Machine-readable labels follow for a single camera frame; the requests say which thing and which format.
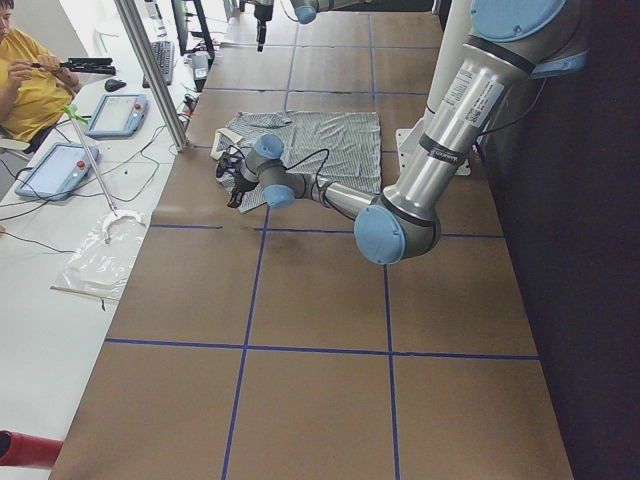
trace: metal pole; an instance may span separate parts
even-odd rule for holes
[[[169,90],[164,82],[164,78],[160,73],[160,68],[155,61],[151,43],[144,29],[144,24],[138,13],[138,8],[134,0],[115,0],[120,19],[127,32],[133,51],[138,57],[138,62],[142,67],[145,77],[149,81],[149,86],[153,92],[153,96],[160,107],[160,113],[164,118],[164,123],[169,129],[169,133],[173,138],[176,149],[181,152],[189,144],[189,140],[184,133],[182,122],[178,119]]]

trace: tablet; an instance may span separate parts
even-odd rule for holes
[[[93,158],[100,156],[98,148],[90,146]],[[26,178],[18,179],[17,195],[45,200],[64,200],[91,170],[82,145],[58,142],[40,159]]]
[[[103,95],[85,135],[91,138],[130,137],[142,125],[147,106],[144,94]]]

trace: clear plastic sheet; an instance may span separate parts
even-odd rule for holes
[[[110,243],[104,242],[100,218],[80,248],[71,256],[51,288],[120,300],[147,232],[131,218],[111,224]]]

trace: cloth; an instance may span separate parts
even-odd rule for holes
[[[16,28],[0,43],[0,87],[8,84],[7,68],[14,60],[37,61],[38,55],[51,55],[36,40]],[[33,78],[22,83],[9,117],[2,123],[16,140],[29,142],[38,130],[54,125],[62,108],[74,98],[73,92],[48,72],[33,69]]]
[[[286,167],[298,163],[319,149],[327,148],[329,158],[320,153],[293,168],[291,173],[318,173],[363,192],[379,193],[380,176],[380,122],[378,114],[331,112],[240,112],[227,128],[242,136],[238,147],[246,155],[263,134],[277,135],[284,143],[282,162]],[[215,150],[224,150],[228,139],[222,137]],[[225,174],[220,183],[230,192],[233,178]],[[247,193],[240,212],[247,212],[265,203],[260,185]]]

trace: black keyboard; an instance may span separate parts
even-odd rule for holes
[[[169,42],[168,40],[151,42],[151,50],[153,50],[153,56],[156,58],[160,73],[162,73],[164,77],[164,82],[167,85],[171,85],[171,81],[173,80],[173,42]],[[146,77],[142,79],[142,87],[149,88],[149,81]]]

